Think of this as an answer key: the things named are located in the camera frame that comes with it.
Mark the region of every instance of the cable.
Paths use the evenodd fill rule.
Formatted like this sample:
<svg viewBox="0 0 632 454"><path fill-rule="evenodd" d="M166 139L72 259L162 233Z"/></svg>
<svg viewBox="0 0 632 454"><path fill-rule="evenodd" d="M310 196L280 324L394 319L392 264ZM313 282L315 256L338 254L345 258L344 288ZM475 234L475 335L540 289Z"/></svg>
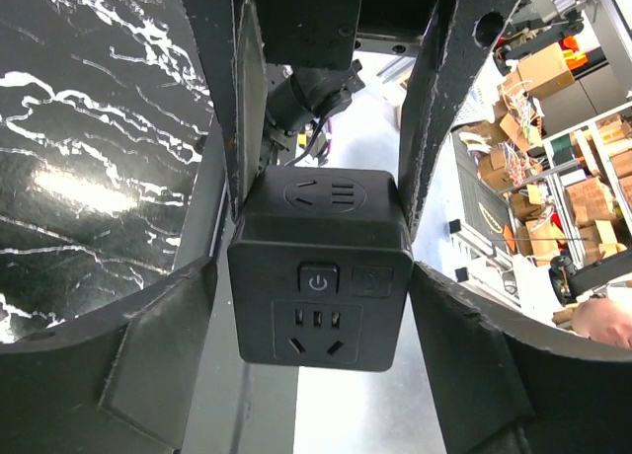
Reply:
<svg viewBox="0 0 632 454"><path fill-rule="evenodd" d="M318 135L320 135L320 132L323 130L323 126L325 126L325 123L327 122L328 119L329 119L329 116L325 115L318 121L318 124L316 125L316 128L314 128L314 132L312 133L312 136L309 138L309 141L307 142L307 145L305 146L305 149L303 150L303 152L300 155L298 155L296 158L289 160L287 163L285 163L286 166L294 166L296 163L300 163L301 161L303 161L307 157L307 155L309 155L309 153L312 151L312 148L318 141Z"/></svg>

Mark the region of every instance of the person's hand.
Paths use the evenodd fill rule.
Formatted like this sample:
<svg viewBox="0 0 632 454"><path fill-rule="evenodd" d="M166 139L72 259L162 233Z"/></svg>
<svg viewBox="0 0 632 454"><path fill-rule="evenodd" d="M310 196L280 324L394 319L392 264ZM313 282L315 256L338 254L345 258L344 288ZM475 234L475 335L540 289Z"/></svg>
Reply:
<svg viewBox="0 0 632 454"><path fill-rule="evenodd" d="M608 298L580 304L573 314L573 329L593 341L632 347L632 312Z"/></svg>

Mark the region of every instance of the power button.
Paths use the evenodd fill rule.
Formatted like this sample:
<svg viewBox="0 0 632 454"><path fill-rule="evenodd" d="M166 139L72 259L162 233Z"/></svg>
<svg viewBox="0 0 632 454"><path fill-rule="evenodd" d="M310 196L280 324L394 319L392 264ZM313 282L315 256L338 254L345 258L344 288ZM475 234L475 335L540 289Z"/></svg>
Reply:
<svg viewBox="0 0 632 454"><path fill-rule="evenodd" d="M338 292L338 267L303 264L298 271L298 289L302 294L329 296Z"/></svg>

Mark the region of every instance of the power symbol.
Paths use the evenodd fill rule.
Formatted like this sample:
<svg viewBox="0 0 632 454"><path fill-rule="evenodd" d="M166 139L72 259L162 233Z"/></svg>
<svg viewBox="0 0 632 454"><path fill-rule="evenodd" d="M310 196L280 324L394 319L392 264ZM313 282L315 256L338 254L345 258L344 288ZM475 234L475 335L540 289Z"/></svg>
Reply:
<svg viewBox="0 0 632 454"><path fill-rule="evenodd" d="M309 278L309 287L314 291L324 291L327 289L327 279L317 274L315 278Z"/></svg>

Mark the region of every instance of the marble tabletop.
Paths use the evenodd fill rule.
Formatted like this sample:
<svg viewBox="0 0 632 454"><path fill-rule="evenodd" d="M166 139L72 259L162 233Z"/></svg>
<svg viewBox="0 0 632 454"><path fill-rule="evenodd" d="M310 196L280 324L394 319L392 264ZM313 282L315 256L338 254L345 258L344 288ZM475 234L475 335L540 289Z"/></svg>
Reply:
<svg viewBox="0 0 632 454"><path fill-rule="evenodd" d="M142 289L212 102L181 0L0 0L0 341Z"/></svg>

